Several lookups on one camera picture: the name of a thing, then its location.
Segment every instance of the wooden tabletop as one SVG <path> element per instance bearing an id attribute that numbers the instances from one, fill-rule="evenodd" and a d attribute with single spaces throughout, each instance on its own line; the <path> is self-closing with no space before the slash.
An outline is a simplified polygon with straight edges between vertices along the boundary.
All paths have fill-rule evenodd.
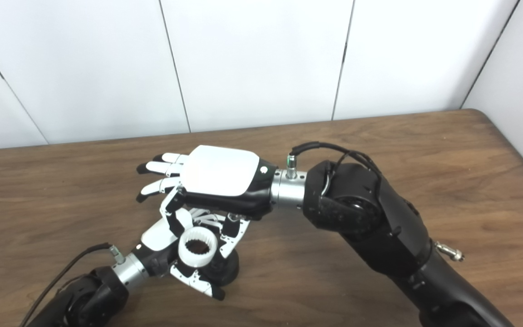
<path id="1" fill-rule="evenodd" d="M 523 327 L 523 159 L 475 110 L 0 149 L 0 326 L 17 326 L 80 251 L 110 242 L 128 252 L 160 218 L 162 198 L 135 202 L 158 179 L 137 175 L 139 163 L 209 144 L 283 167 L 290 147 L 314 140 L 368 153 L 430 236 L 463 250 L 457 271 Z M 326 158 L 338 155 L 304 153 L 299 169 Z M 223 302 L 155 278 L 110 326 L 420 326 L 394 284 L 301 213 L 252 222 L 238 252 L 241 271 Z M 111 263 L 91 254 L 62 281 Z"/>

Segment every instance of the robotic hand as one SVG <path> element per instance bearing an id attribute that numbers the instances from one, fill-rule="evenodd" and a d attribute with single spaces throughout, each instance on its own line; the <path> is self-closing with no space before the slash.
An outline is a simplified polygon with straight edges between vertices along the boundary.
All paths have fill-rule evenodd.
<path id="1" fill-rule="evenodd" d="M 297 156 L 321 147 L 342 157 L 298 172 Z M 357 163 L 342 163 L 347 157 Z M 439 254 L 462 261 L 461 252 L 429 238 L 415 207 L 363 153 L 305 143 L 292 149 L 286 169 L 280 170 L 248 151 L 201 145 L 190 155 L 159 155 L 137 171 L 166 175 L 137 196 L 143 202 L 168 193 L 160 207 L 163 218 L 127 257 L 111 248 L 117 264 L 94 269 L 67 286 L 31 327 L 103 326 L 143 279 L 168 273 L 222 300 L 220 286 L 238 273 L 235 245 L 250 221 L 274 208 L 301 210 L 315 227 L 339 233 L 369 267 L 389 277 L 417 306 L 423 327 L 512 327 Z M 185 204 L 195 208 L 187 211 Z"/>

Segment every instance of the white ring object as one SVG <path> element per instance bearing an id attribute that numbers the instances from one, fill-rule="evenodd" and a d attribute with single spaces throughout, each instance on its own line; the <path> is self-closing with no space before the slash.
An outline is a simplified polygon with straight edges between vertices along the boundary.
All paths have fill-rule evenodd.
<path id="1" fill-rule="evenodd" d="M 209 251 L 203 254 L 191 252 L 191 250 L 187 248 L 187 242 L 193 240 L 207 244 Z M 212 231 L 205 227 L 191 227 L 185 230 L 179 238 L 179 259 L 189 267 L 199 268 L 206 266 L 213 259 L 216 250 L 217 238 Z"/>

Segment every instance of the cable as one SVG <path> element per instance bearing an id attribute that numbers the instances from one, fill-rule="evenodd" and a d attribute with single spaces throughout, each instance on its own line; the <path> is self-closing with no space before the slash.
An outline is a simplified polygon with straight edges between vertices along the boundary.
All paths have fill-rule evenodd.
<path id="1" fill-rule="evenodd" d="M 60 288 L 58 288 L 58 290 L 56 290 L 56 295 L 60 294 L 61 291 L 64 290 L 64 288 L 66 288 L 66 286 L 68 286 L 69 284 L 71 284 L 71 282 L 75 281 L 76 279 L 80 279 L 84 276 L 87 276 L 88 274 L 87 273 L 83 273 L 82 275 L 78 275 L 74 278 L 70 278 L 68 279 L 64 284 L 62 284 L 62 286 L 60 286 Z"/>
<path id="2" fill-rule="evenodd" d="M 332 149 L 335 151 L 339 151 L 343 153 L 342 157 L 338 159 L 336 164 L 332 166 L 330 171 L 328 172 L 328 183 L 325 185 L 324 190 L 322 190 L 322 195 L 326 194 L 328 192 L 328 189 L 330 188 L 330 183 L 332 182 L 332 178 L 334 177 L 334 174 L 336 174 L 336 170 L 342 163 L 342 161 L 346 157 L 351 157 L 357 162 L 361 163 L 361 165 L 365 166 L 367 169 L 372 170 L 376 177 L 376 187 L 375 187 L 375 198 L 379 202 L 380 205 L 380 184 L 382 184 L 382 172 L 378 168 L 378 166 L 372 161 L 372 159 L 365 153 L 362 153 L 361 151 L 355 151 L 355 150 L 349 150 L 344 147 L 341 147 L 340 145 L 332 144 L 332 143 L 324 143 L 324 142 L 318 142 L 318 141 L 312 141 L 307 143 L 302 143 L 300 145 L 297 145 L 292 148 L 292 151 L 289 153 L 289 155 L 300 155 L 301 153 L 305 151 L 309 151 L 311 149 L 319 149 L 319 148 L 326 148 L 326 149 Z"/>
<path id="3" fill-rule="evenodd" d="M 19 327 L 25 327 L 25 325 L 27 325 L 27 321 L 30 319 L 30 317 L 34 313 L 35 309 L 39 306 L 39 303 L 42 302 L 42 300 L 48 294 L 48 292 L 52 289 L 52 287 L 54 287 L 54 285 L 56 285 L 56 283 L 58 283 L 60 278 L 62 278 L 68 272 L 68 270 L 70 270 L 70 268 L 72 268 L 72 266 L 75 265 L 75 263 L 77 263 L 83 256 L 85 256 L 91 252 L 108 249 L 111 246 L 112 246 L 112 244 L 108 244 L 108 243 L 96 244 L 95 246 L 91 246 L 91 247 L 87 248 L 82 253 L 77 255 L 74 259 L 72 259 L 72 261 L 70 261 L 70 263 L 68 263 L 68 265 L 64 269 L 62 269 L 60 274 L 58 274 L 58 276 L 56 276 L 56 278 L 54 278 L 52 280 L 52 282 L 50 282 L 50 284 L 48 286 L 46 286 L 46 288 L 44 288 L 44 291 L 35 300 L 34 304 L 31 306 L 29 311 L 27 311 L 27 314 L 23 318 L 23 321 L 21 321 L 21 323 L 19 324 Z"/>

